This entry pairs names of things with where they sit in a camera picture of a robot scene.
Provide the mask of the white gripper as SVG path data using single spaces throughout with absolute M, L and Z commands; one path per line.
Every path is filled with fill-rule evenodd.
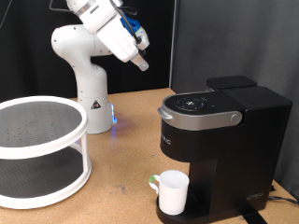
M 125 63 L 131 60 L 141 71 L 149 68 L 149 64 L 143 58 L 147 52 L 137 49 L 134 39 L 122 25 L 120 15 L 113 17 L 96 34 L 119 60 Z

